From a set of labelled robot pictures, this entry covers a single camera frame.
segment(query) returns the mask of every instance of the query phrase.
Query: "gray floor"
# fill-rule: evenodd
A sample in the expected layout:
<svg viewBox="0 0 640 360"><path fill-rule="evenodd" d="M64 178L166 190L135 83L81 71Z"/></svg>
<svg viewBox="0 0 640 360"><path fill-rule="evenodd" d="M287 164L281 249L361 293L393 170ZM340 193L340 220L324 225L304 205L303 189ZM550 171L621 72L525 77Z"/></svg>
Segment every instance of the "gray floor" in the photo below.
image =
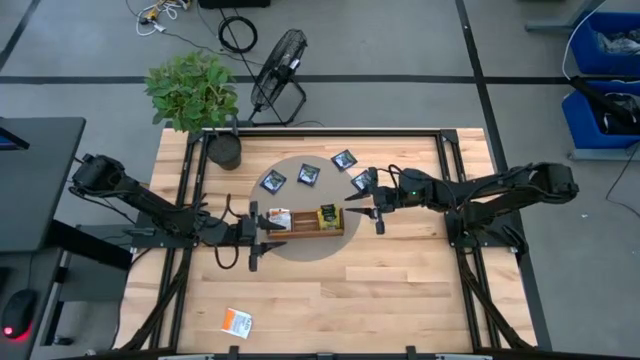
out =
<svg viewBox="0 0 640 360"><path fill-rule="evenodd" d="M130 0L134 9L149 0ZM561 76L566 35L528 34L526 19L567 14L577 1L465 0L486 76ZM0 47L17 26L27 0L0 0ZM640 2L610 0L605 9L638 11ZM218 49L191 9L168 31ZM300 74L472 75L451 0L273 0L267 9L241 9L260 31L247 57L264 60L289 28L309 38ZM216 12L203 11L214 26ZM178 39L135 33L124 0L42 0L2 76L140 76L192 47ZM237 74L241 63L225 59ZM569 56L569 69L575 72ZM303 84L309 101L299 121L327 126L484 127L475 85L427 83ZM142 85L0 85L0 115L83 116L87 128L80 154L102 153L123 160L127 171L149 180L160 128ZM239 85L241 117L250 111L250 86ZM560 108L563 85L490 85L489 93L509 165L555 161L571 165L581 187L564 206L523 211L546 320L555 350L640 356L640 222L604 196L622 163L571 163L572 141ZM278 100L291 109L296 94ZM273 115L260 115L265 121ZM640 167L633 164L612 197L631 201ZM68 197L57 218L70 224L121 224L117 215ZM64 335L77 344L68 351L38 352L38 358L79 355L104 348L113 335L114 304L77 304L66 310Z"/></svg>

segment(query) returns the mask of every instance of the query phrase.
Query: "black plant pot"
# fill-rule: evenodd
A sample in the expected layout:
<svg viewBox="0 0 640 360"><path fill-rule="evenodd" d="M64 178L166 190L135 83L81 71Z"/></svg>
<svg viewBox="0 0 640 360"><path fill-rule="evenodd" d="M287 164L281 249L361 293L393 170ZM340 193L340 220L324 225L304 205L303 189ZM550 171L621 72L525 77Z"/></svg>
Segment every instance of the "black plant pot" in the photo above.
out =
<svg viewBox="0 0 640 360"><path fill-rule="evenodd" d="M242 163L242 143L231 133L218 134L209 140L207 157L225 170L234 170Z"/></svg>

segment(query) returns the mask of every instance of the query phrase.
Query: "fan grille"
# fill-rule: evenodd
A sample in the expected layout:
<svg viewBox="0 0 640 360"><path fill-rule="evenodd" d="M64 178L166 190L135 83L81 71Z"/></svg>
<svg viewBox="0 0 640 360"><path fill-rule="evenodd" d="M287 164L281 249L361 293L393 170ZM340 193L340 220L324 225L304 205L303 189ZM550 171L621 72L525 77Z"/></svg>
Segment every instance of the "fan grille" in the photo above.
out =
<svg viewBox="0 0 640 360"><path fill-rule="evenodd" d="M268 109L269 104L276 101L295 73L295 69L289 66L294 60L300 60L306 47L307 37L301 30L288 30L280 38L260 70L251 92L251 103L255 110Z"/></svg>

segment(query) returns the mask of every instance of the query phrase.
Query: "green leaves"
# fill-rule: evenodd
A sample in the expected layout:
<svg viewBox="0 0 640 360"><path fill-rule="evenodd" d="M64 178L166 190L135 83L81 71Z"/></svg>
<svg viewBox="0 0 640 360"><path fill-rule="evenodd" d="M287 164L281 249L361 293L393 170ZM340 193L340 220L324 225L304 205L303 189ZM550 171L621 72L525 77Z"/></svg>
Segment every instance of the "green leaves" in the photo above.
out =
<svg viewBox="0 0 640 360"><path fill-rule="evenodd" d="M158 110L153 123L170 118L176 131L190 132L224 125L228 117L238 114L238 95L228 84L232 81L231 70L202 51L150 69L145 92Z"/></svg>
<svg viewBox="0 0 640 360"><path fill-rule="evenodd" d="M153 101L153 106L158 110L166 110L169 108L169 104L167 103L167 100L165 100L162 97L154 96L152 101Z"/></svg>
<svg viewBox="0 0 640 360"><path fill-rule="evenodd" d="M153 116L153 125L158 125L160 123L160 121L162 121L162 119L164 119L164 112L162 111L158 111L154 116Z"/></svg>

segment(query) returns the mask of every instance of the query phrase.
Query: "small black card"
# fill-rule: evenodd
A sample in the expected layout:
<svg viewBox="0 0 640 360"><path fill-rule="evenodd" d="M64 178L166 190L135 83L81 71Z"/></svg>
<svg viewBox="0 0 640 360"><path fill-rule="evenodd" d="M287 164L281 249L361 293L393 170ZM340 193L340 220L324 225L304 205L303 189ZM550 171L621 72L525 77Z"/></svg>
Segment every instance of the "small black card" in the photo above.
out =
<svg viewBox="0 0 640 360"><path fill-rule="evenodd" d="M351 154L349 150L345 150L340 154L332 157L331 161L336 164L340 171L345 171L358 163L358 160L356 160L355 156L353 156L353 154Z"/></svg>
<svg viewBox="0 0 640 360"><path fill-rule="evenodd" d="M271 170L271 172L269 172L269 174L262 180L260 186L272 195L275 195L282 185L284 185L285 181L287 181L287 178L284 175L275 170Z"/></svg>
<svg viewBox="0 0 640 360"><path fill-rule="evenodd" d="M358 176L351 179L351 183L353 186L358 189L358 191L364 190L367 185L371 183L371 176L369 176L369 170L365 170L361 172Z"/></svg>
<svg viewBox="0 0 640 360"><path fill-rule="evenodd" d="M298 174L298 182L313 186L318 180L320 169L309 164L302 164Z"/></svg>

